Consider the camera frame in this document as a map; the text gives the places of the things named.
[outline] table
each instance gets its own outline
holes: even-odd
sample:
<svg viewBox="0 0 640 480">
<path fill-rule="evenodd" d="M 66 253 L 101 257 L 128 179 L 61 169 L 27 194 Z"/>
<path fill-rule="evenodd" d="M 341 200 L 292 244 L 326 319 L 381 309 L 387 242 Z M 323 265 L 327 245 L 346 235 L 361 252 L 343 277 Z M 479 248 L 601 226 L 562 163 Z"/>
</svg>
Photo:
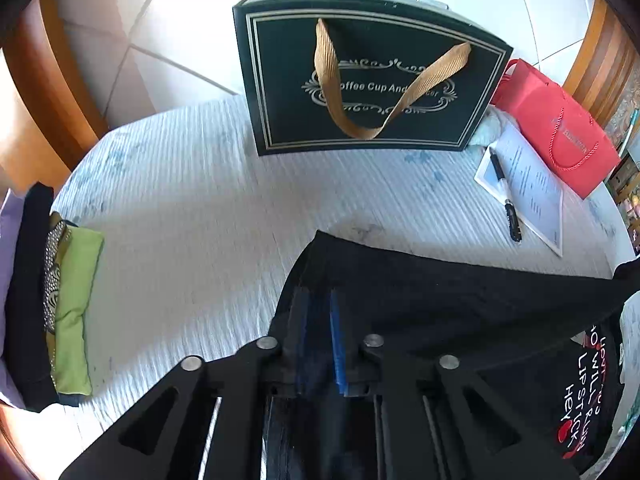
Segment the table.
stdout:
<svg viewBox="0 0 640 480">
<path fill-rule="evenodd" d="M 481 157 L 482 148 L 469 147 L 258 158 L 240 96 L 107 134 L 54 202 L 64 218 L 105 235 L 85 320 L 94 396 L 78 409 L 25 414 L 40 434 L 28 438 L 14 424 L 21 453 L 43 479 L 57 478 L 183 356 L 219 358 L 265 334 L 287 273 L 317 229 L 556 274 L 608 278 L 633 257 L 604 186 L 585 202 L 565 193 L 563 258 L 526 229 L 514 245 L 504 209 L 473 181 Z M 625 337 L 640 338 L 635 307 L 628 312 Z M 629 406 L 639 369 L 636 359 L 626 370 Z M 63 446 L 47 438 L 49 426 L 55 435 L 64 428 Z"/>
</svg>

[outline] purple fabric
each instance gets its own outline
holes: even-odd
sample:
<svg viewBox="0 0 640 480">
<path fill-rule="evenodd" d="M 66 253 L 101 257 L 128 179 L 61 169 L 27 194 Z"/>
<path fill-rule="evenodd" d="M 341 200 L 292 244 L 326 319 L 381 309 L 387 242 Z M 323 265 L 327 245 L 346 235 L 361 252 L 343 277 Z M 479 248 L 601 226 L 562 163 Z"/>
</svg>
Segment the purple fabric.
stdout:
<svg viewBox="0 0 640 480">
<path fill-rule="evenodd" d="M 0 399 L 16 408 L 24 408 L 24 401 L 1 357 L 4 351 L 4 302 L 14 273 L 15 244 L 23 207 L 24 199 L 10 189 L 0 209 Z"/>
</svg>

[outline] black metal frame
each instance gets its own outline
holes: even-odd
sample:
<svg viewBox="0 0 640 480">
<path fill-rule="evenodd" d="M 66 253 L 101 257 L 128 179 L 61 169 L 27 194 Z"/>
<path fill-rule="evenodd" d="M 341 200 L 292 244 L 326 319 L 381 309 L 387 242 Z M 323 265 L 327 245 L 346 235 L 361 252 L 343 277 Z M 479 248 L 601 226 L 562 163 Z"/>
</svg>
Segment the black metal frame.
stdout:
<svg viewBox="0 0 640 480">
<path fill-rule="evenodd" d="M 287 336 L 252 341 L 205 363 L 185 358 L 75 460 L 61 480 L 196 479 L 218 397 L 204 478 L 260 478 L 265 407 L 295 398 L 306 295 L 297 290 Z M 340 312 L 345 395 L 371 397 L 378 480 L 578 479 L 473 370 L 351 336 Z"/>
</svg>

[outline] red gift bag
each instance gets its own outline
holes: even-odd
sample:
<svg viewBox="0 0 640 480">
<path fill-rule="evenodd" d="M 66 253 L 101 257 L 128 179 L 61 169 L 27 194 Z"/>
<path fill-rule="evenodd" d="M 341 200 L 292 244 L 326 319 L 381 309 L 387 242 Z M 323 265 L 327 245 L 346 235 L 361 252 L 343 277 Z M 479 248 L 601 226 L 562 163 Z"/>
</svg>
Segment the red gift bag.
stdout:
<svg viewBox="0 0 640 480">
<path fill-rule="evenodd" d="M 492 104 L 510 113 L 548 167 L 582 199 L 620 162 L 609 137 L 570 95 L 522 59 Z"/>
</svg>

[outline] bolt head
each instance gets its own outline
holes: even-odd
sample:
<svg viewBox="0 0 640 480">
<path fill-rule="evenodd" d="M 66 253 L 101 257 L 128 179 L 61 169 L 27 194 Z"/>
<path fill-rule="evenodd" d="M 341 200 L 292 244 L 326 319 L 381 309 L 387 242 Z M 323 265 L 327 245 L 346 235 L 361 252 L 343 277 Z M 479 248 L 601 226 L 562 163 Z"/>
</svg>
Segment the bolt head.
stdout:
<svg viewBox="0 0 640 480">
<path fill-rule="evenodd" d="M 271 336 L 261 337 L 256 341 L 256 345 L 262 350 L 271 350 L 278 346 L 278 340 Z"/>
<path fill-rule="evenodd" d="M 455 370 L 460 366 L 460 359 L 455 355 L 443 355 L 440 358 L 440 366 L 445 370 Z"/>
<path fill-rule="evenodd" d="M 202 366 L 202 359 L 195 355 L 190 355 L 189 357 L 185 357 L 180 366 L 183 370 L 187 370 L 188 372 L 193 372 Z"/>
<path fill-rule="evenodd" d="M 369 334 L 364 338 L 364 346 L 368 348 L 380 348 L 385 343 L 385 339 L 379 334 Z"/>
</svg>

